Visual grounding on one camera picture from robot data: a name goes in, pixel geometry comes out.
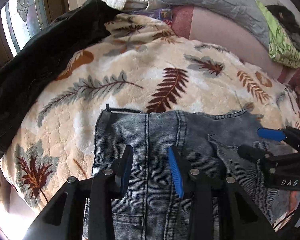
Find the right hand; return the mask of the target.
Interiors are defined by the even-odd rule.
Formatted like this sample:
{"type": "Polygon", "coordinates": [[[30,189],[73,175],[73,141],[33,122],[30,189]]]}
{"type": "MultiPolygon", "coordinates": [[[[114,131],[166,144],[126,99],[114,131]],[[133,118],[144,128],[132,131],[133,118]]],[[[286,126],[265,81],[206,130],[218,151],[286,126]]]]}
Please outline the right hand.
{"type": "Polygon", "coordinates": [[[300,192],[291,191],[289,197],[289,213],[294,211],[300,203],[300,192]]]}

